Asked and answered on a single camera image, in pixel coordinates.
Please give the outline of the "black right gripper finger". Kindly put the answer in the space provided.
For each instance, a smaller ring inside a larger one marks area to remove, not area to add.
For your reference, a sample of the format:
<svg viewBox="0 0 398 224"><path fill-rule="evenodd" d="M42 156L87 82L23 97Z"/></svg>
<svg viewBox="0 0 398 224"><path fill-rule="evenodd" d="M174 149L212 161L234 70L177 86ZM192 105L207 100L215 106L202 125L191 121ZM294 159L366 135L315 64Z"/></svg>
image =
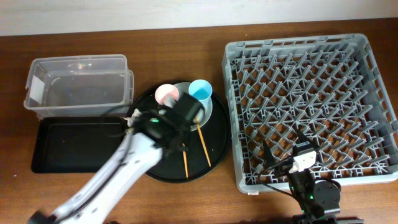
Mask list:
<svg viewBox="0 0 398 224"><path fill-rule="evenodd" d="M264 149L264 166L265 167L273 167L275 165L275 159L271 152L271 149L267 145L266 141L263 140L263 149Z"/></svg>
<svg viewBox="0 0 398 224"><path fill-rule="evenodd" d="M313 141L311 139L309 139L308 137L306 137L306 135L304 135L303 132L301 132L301 130L299 130L298 128L295 128L295 132L297 134L298 137L298 143L308 143L311 146L314 146Z"/></svg>

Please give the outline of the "pink cup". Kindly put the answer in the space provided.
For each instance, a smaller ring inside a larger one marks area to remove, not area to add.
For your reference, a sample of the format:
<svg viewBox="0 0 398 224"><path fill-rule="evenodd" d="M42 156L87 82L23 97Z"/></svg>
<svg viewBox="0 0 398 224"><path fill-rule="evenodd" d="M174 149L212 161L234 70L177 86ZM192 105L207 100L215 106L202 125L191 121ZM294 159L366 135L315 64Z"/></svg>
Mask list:
<svg viewBox="0 0 398 224"><path fill-rule="evenodd" d="M178 89L171 84L163 84L155 91L155 100L160 105L172 108L179 98Z"/></svg>

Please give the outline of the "grey plate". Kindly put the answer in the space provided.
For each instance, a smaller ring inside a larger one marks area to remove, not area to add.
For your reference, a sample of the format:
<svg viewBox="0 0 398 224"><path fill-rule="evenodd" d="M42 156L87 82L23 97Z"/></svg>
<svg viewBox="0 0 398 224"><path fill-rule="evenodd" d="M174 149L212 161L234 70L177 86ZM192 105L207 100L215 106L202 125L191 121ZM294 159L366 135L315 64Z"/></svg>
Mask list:
<svg viewBox="0 0 398 224"><path fill-rule="evenodd" d="M190 84L191 84L191 82L179 82L176 84L171 84L171 85L174 85L179 91L178 100L181 99L181 97L184 94L189 94L188 87ZM197 114L197 119L200 124L200 127L202 127L209 120L209 118L211 116L212 109L213 109L213 103L212 103L211 99L210 99L207 107L206 108L204 107L204 109L205 110L200 110ZM195 120L193 120L193 124L191 125L191 131L195 131L195 130L197 130L197 126L196 126Z"/></svg>

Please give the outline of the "blue cup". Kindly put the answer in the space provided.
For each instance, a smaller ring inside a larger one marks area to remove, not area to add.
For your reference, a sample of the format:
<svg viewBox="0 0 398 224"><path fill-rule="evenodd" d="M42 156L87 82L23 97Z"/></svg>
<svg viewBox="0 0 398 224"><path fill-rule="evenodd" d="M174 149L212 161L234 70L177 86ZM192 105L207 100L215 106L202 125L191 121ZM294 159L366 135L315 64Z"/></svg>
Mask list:
<svg viewBox="0 0 398 224"><path fill-rule="evenodd" d="M199 79L191 82L188 93L206 108L212 96L213 88L208 81Z"/></svg>

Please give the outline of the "white napkin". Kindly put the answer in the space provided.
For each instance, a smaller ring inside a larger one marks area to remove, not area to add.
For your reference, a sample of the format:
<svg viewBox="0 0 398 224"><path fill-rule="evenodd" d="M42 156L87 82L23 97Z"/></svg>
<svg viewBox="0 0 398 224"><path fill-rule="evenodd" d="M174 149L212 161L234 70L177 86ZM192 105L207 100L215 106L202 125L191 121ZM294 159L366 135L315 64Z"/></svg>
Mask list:
<svg viewBox="0 0 398 224"><path fill-rule="evenodd" d="M129 128L133 127L134 122L140 117L141 114L142 113L138 109L135 109L131 116L125 117L124 120L127 121L127 126Z"/></svg>

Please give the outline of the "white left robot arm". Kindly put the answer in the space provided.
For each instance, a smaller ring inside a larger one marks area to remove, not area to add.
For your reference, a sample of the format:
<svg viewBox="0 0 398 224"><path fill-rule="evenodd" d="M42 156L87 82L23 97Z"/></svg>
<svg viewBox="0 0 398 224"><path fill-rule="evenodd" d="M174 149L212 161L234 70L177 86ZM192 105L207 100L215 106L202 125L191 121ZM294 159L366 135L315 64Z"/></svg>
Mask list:
<svg viewBox="0 0 398 224"><path fill-rule="evenodd" d="M193 120L203 105L182 94L163 113L143 111L115 153L71 199L51 215L36 211L29 223L103 223L132 185L168 152L188 149Z"/></svg>

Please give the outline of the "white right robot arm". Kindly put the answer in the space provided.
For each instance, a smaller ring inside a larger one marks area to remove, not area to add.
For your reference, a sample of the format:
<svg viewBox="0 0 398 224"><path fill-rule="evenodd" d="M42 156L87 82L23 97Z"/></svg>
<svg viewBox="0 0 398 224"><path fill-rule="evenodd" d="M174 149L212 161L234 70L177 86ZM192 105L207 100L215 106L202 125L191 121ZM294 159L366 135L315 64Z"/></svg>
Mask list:
<svg viewBox="0 0 398 224"><path fill-rule="evenodd" d="M364 223L363 219L347 218L339 220L336 214L341 212L341 184L329 178L314 178L310 168L317 162L317 154L320 146L310 140L298 129L295 130L298 143L293 146L292 155L277 162L267 143L263 142L264 148L264 172L274 171L276 177L288 179L290 193L283 192L269 184L261 182L262 185L282 192L294 198L301 210L301 215L294 215L292 223Z"/></svg>

